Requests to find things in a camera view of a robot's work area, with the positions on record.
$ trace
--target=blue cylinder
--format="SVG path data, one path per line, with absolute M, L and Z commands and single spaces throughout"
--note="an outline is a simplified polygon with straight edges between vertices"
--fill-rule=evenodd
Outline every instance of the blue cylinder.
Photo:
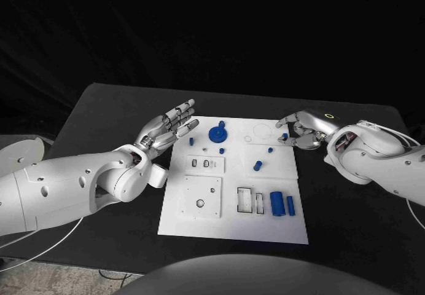
M 263 161 L 257 161 L 256 166 L 254 166 L 256 171 L 260 171 L 263 164 L 264 164 Z
M 287 202 L 289 202 L 289 213 L 290 213 L 290 216 L 296 216 L 293 196 L 289 196 L 287 197 Z
M 224 121 L 220 121 L 220 126 L 214 127 L 208 133 L 208 137 L 214 143 L 223 143 L 228 138 L 228 132 L 224 126 Z
M 273 216 L 284 216 L 286 213 L 286 205 L 284 205 L 284 196 L 282 192 L 270 193 L 270 201 L 273 204 Z

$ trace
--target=white robotic arm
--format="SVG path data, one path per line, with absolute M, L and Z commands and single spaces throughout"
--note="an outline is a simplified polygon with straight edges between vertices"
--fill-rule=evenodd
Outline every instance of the white robotic arm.
M 393 194 L 425 206 L 425 146 L 414 141 L 411 147 L 408 136 L 368 121 L 344 126 L 336 116 L 319 111 L 295 113 L 277 128 L 290 122 L 302 136 L 283 136 L 282 143 L 316 149 L 328 142 L 326 162 L 352 182 L 375 181 Z
M 116 151 L 35 163 L 0 178 L 0 236 L 41 230 L 130 202 L 146 185 L 163 187 L 169 170 L 152 160 L 199 125 L 195 100 L 156 117 L 135 144 Z

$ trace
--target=gray floor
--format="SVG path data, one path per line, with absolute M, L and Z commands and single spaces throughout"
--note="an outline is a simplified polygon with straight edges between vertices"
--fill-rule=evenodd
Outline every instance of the gray floor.
M 126 275 L 109 271 L 103 273 L 113 278 Z M 133 275 L 125 285 L 140 277 Z M 109 295 L 114 294 L 120 285 L 122 281 L 103 278 L 99 270 L 40 262 L 29 262 L 0 273 L 0 295 Z

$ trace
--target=table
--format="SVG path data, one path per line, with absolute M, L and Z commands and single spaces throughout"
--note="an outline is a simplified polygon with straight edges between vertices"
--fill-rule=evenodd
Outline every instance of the table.
M 197 115 L 282 119 L 306 108 L 326 110 L 351 123 L 369 120 L 407 132 L 398 110 L 375 104 L 336 103 L 250 95 L 189 92 L 106 84 L 89 86 L 48 158 L 107 152 L 133 143 L 145 124 L 191 98 Z M 66 242 L 40 261 L 122 272 L 148 273 L 174 262 L 225 253 L 284 256 L 333 267 L 395 291 L 425 293 L 425 231 L 406 200 L 377 183 L 361 186 L 325 163 L 326 149 L 296 149 L 299 185 L 310 245 L 158 235 L 165 188 L 148 187 L 130 203 L 89 216 Z M 155 162 L 169 166 L 172 149 Z M 425 208 L 413 205 L 425 221 Z M 0 250 L 29 258 L 76 225 L 41 231 Z M 19 237 L 2 237 L 0 242 Z

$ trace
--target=robotic hand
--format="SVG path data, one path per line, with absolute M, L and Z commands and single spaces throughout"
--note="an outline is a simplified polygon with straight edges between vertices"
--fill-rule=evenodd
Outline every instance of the robotic hand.
M 425 146 L 384 126 L 364 120 L 345 125 L 338 116 L 319 111 L 292 114 L 277 128 L 290 122 L 300 137 L 283 136 L 282 143 L 312 150 L 326 142 L 325 161 L 352 182 L 375 181 L 393 194 L 425 206 Z
M 57 227 L 107 205 L 130 202 L 146 185 L 163 187 L 169 170 L 152 160 L 199 125 L 195 100 L 145 126 L 135 144 L 112 152 L 32 164 L 0 178 L 0 236 Z

